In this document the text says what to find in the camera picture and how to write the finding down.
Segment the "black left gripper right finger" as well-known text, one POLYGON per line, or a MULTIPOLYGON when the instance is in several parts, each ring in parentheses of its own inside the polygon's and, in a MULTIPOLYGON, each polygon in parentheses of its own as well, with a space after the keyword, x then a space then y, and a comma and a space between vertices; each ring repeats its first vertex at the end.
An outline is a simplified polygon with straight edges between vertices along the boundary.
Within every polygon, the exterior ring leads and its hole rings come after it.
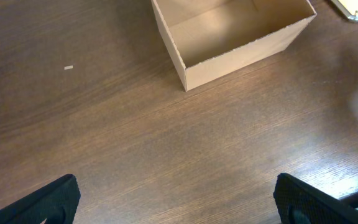
POLYGON ((358 192, 339 200, 290 174, 281 173, 273 197, 282 223, 358 224, 358 192))

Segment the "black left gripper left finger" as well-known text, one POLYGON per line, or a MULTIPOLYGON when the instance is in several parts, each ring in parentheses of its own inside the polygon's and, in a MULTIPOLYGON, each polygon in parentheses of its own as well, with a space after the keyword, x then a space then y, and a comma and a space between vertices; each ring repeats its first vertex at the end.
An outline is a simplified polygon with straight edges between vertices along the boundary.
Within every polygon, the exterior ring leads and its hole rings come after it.
POLYGON ((0 210, 0 224, 72 224, 80 201, 73 174, 66 174, 0 210))

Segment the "brown cardboard box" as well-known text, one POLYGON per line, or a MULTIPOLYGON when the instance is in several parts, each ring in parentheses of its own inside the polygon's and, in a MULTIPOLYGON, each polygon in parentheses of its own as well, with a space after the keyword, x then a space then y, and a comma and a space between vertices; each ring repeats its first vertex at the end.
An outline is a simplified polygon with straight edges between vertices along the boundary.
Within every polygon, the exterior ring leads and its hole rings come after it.
POLYGON ((152 0, 186 91, 285 50, 316 17, 309 0, 152 0))

